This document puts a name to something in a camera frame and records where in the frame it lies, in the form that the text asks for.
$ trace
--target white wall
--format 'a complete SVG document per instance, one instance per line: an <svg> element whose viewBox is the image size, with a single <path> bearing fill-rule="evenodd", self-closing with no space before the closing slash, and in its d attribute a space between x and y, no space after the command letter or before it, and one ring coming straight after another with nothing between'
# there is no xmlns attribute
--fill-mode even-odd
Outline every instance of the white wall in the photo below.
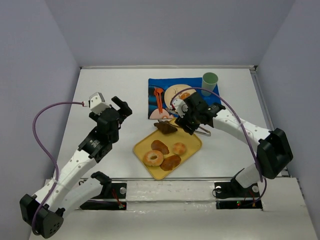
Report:
<svg viewBox="0 0 320 240"><path fill-rule="evenodd" d="M286 131L298 177L320 238L320 1L297 0L258 67L275 126Z"/></svg>
<svg viewBox="0 0 320 240"><path fill-rule="evenodd" d="M0 1L0 239L29 239L19 200L42 187L53 165L32 121L43 107L72 100L79 67L43 0ZM44 145L58 155L70 107L39 119Z"/></svg>
<svg viewBox="0 0 320 240"><path fill-rule="evenodd" d="M80 66L257 65L294 0L46 0Z"/></svg>

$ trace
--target white table surface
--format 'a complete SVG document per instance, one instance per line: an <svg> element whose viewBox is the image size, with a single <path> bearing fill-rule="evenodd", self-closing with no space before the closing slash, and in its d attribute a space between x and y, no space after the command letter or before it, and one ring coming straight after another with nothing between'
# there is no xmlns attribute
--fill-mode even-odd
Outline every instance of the white table surface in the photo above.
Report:
<svg viewBox="0 0 320 240"><path fill-rule="evenodd" d="M217 210L215 199L211 196L210 183L205 181L168 183L168 181L139 181L138 184L135 184L135 181L128 182L127 199L131 198L133 201L127 200L126 211L75 210L50 239L317 239L297 180L294 178L279 177L268 180L268 188L262 198L263 211ZM259 183L260 189L263 186L263 183ZM198 201L186 203L189 197L194 198L194 193L197 193ZM31 234L29 240L38 239L38 236Z"/></svg>
<svg viewBox="0 0 320 240"><path fill-rule="evenodd" d="M154 120L148 120L148 79L196 78L207 72L218 75L220 95L241 118L267 127L249 69L82 69L74 101L81 102L93 93L101 92L107 102L111 103L111 98L118 96L133 111L133 115L122 124L119 141L113 145L112 151L83 177L88 178L92 173L101 171L111 178L150 178L149 172L133 153L134 145L155 130ZM71 107L57 160L60 168L95 127L96 123L88 114L88 108ZM253 162L247 145L220 130L209 130L211 137L199 136L202 148L168 178L232 177Z"/></svg>

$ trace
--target blue placemat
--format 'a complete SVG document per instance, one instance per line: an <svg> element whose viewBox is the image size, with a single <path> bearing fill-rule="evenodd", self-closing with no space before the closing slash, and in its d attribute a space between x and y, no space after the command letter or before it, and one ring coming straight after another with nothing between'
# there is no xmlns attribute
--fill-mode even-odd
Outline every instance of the blue placemat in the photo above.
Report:
<svg viewBox="0 0 320 240"><path fill-rule="evenodd" d="M167 79L152 79L150 78L148 81L148 119L162 119L162 118L169 118L170 114L165 110L167 107L165 104L165 91L177 84L186 84L191 87L201 87L202 83L202 77L193 77L193 78L167 78ZM162 113L159 113L158 105L157 105L157 99L154 95L155 88L161 88L163 89L163 93L161 94L162 99ZM215 86L214 93L219 95L219 88L218 85ZM221 101L218 97L211 94L210 96L203 96L203 99L208 103L208 105L211 105L213 103L219 103L221 104Z"/></svg>

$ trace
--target red wire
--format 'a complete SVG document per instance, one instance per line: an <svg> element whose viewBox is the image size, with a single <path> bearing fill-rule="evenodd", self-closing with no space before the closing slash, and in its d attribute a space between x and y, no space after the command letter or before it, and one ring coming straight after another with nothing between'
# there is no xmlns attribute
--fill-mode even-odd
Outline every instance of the red wire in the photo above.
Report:
<svg viewBox="0 0 320 240"><path fill-rule="evenodd" d="M118 202L118 205L119 206L124 206L123 204L122 204L122 202L119 200L119 198L118 198L118 196L117 196L117 194L116 194L116 191L115 191L115 189L113 188L112 189L112 191L111 191L111 193L112 193L112 196L116 199L116 201Z"/></svg>
<svg viewBox="0 0 320 240"><path fill-rule="evenodd" d="M252 193L252 191L249 190L250 195L253 197L253 201L255 201L255 195Z"/></svg>

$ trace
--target metal tongs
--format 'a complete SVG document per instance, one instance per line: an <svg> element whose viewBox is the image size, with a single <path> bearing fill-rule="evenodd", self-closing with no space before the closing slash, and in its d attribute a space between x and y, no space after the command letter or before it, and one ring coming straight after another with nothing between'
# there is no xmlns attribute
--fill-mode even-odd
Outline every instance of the metal tongs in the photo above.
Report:
<svg viewBox="0 0 320 240"><path fill-rule="evenodd" d="M159 123L169 124L169 125L172 126L172 127L180 128L180 129L181 129L180 126L178 126L178 125L173 125L173 124L169 123L168 121L164 121L164 120L158 119L158 122L159 122ZM205 129L204 127L199 126L199 129L201 129L201 130L203 130L203 131L197 131L197 130L195 130L194 132L195 132L196 134L201 134L201 135L204 135L204 136L207 136L207 137L210 137L210 136L211 136L211 132L210 132L209 130Z"/></svg>

